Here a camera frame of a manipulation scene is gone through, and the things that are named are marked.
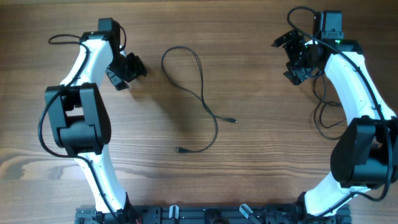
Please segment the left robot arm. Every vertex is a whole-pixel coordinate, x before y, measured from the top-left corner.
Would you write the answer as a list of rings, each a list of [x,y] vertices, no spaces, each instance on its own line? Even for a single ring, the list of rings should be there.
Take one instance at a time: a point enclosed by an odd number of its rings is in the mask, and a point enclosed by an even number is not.
[[[125,30],[112,18],[99,19],[96,31],[73,36],[71,44],[79,45],[80,52],[66,78],[45,91],[39,141],[48,117],[56,145],[66,151],[63,157],[75,160],[88,181],[95,198],[94,222],[139,223],[111,162],[111,122],[99,87],[108,77],[118,91],[127,89],[147,69],[137,55],[125,53]]]

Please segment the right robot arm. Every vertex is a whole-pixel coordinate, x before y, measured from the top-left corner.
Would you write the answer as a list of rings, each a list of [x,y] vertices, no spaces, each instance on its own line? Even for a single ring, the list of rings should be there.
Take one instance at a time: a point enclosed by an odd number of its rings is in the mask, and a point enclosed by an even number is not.
[[[285,76],[299,85],[326,76],[333,84],[347,128],[337,137],[329,174],[288,205],[294,222],[327,222],[355,197],[381,201],[397,180],[397,116],[385,104],[356,40],[346,40],[340,11],[313,11],[313,31],[296,26],[274,47],[289,58]]]

